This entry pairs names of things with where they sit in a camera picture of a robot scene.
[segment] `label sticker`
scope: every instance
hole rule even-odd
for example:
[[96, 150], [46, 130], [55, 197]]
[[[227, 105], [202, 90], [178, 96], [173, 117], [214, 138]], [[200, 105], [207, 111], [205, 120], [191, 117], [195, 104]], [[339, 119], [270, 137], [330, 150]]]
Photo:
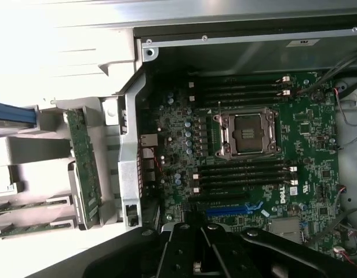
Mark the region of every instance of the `label sticker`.
[[291, 186], [289, 188], [289, 195], [290, 196], [296, 196], [298, 195], [298, 190], [297, 190], [297, 187], [296, 186]]
[[313, 46], [320, 39], [300, 39], [298, 41], [291, 41], [287, 47], [301, 47], [301, 46]]

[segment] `red wire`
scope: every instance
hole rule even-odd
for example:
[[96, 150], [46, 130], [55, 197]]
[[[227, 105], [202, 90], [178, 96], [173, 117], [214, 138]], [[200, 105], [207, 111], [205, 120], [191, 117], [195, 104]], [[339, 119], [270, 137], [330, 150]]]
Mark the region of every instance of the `red wire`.
[[353, 265], [355, 265], [355, 266], [357, 267], [357, 264], [354, 263], [354, 262], [347, 256], [347, 254], [346, 254], [345, 252], [340, 252], [340, 253], [346, 258], [346, 260], [347, 260], [349, 263], [351, 263], [351, 264], [353, 264]]

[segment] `mounting hole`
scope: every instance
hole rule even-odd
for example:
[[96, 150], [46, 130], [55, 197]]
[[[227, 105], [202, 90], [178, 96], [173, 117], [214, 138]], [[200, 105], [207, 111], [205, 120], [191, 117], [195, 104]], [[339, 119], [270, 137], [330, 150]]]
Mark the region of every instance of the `mounting hole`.
[[172, 266], [172, 270], [173, 271], [179, 271], [180, 268], [181, 268], [181, 266], [179, 264], [175, 264], [175, 265]]

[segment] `gray cable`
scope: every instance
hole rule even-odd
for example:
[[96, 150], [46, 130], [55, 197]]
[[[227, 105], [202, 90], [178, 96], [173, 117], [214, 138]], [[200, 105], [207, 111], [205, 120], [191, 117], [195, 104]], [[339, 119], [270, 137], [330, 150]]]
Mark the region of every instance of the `gray cable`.
[[345, 219], [347, 216], [350, 214], [354, 213], [357, 211], [357, 208], [351, 208], [349, 210], [344, 211], [343, 213], [339, 214], [336, 219], [332, 221], [331, 224], [329, 224], [323, 231], [320, 233], [316, 234], [312, 239], [310, 239], [309, 242], [305, 243], [305, 246], [313, 246], [316, 242], [318, 242], [320, 239], [325, 237], [328, 233], [333, 231], [336, 226], [339, 225], [339, 223]]
[[356, 141], [357, 141], [357, 136], [356, 136], [354, 139], [352, 139], [350, 142], [347, 142], [347, 143], [343, 144], [343, 145], [341, 146], [341, 148], [345, 148], [345, 147], [347, 147], [347, 146], [349, 146], [349, 145], [355, 143]]
[[336, 100], [337, 100], [338, 108], [340, 110], [340, 113], [341, 113], [341, 115], [343, 117], [343, 121], [345, 122], [345, 124], [348, 125], [348, 126], [357, 126], [357, 123], [349, 123], [347, 121], [347, 118], [346, 118], [345, 113], [343, 112], [341, 101], [340, 101], [340, 98], [339, 98], [338, 94], [336, 94]]

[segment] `circuit board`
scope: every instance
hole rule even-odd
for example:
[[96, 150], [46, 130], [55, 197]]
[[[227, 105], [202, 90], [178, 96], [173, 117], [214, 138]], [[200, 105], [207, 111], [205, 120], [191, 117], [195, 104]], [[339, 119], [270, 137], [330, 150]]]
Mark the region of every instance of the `circuit board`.
[[73, 109], [66, 115], [75, 157], [75, 165], [69, 165], [69, 175], [77, 221], [80, 229], [89, 229], [101, 206], [99, 175], [82, 110]]
[[[138, 117], [140, 134], [158, 135], [142, 158], [154, 172], [145, 195], [159, 188], [164, 200], [162, 223], [181, 221], [195, 203], [233, 232], [258, 227], [302, 244], [322, 231], [339, 189], [334, 94], [330, 83], [298, 94], [318, 78], [193, 78], [158, 88]], [[229, 134], [239, 136], [231, 143]], [[340, 241], [331, 234], [314, 249], [333, 255]]]

